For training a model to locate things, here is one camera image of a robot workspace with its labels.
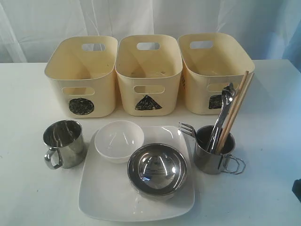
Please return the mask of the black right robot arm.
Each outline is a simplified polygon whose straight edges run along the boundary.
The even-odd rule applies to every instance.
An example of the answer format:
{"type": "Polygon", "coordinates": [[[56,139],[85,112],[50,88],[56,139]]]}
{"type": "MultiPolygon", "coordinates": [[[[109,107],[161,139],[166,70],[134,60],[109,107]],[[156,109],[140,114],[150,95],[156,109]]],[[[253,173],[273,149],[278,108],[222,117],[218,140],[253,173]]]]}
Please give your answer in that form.
{"type": "Polygon", "coordinates": [[[294,181],[292,186],[292,192],[298,199],[301,198],[301,179],[297,179],[294,181]]]}

